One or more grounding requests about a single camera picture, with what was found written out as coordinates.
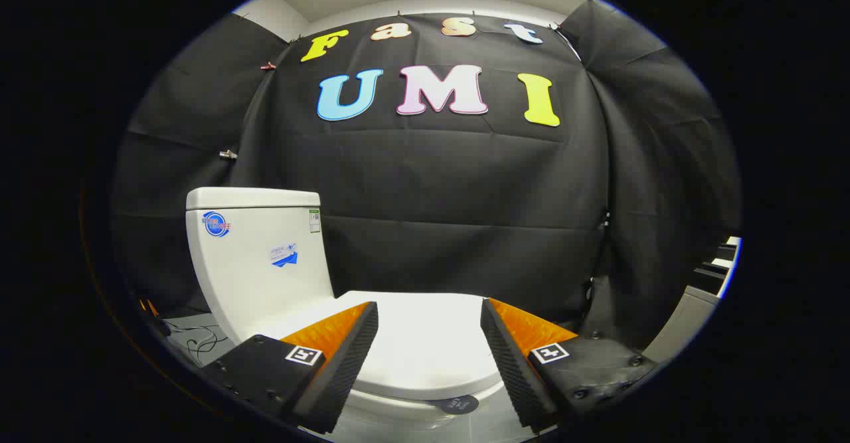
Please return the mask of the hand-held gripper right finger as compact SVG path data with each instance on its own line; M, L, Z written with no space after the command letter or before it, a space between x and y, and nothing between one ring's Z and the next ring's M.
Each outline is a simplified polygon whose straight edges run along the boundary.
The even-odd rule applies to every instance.
M480 328L520 424L537 433L605 412L659 369L616 340L580 336L493 298L481 303Z

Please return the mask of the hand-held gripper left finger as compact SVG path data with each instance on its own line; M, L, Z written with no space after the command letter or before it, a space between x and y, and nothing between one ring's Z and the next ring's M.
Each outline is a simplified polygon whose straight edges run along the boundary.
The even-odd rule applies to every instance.
M331 433L378 330L379 305L361 303L287 337L255 334L201 375L266 418Z

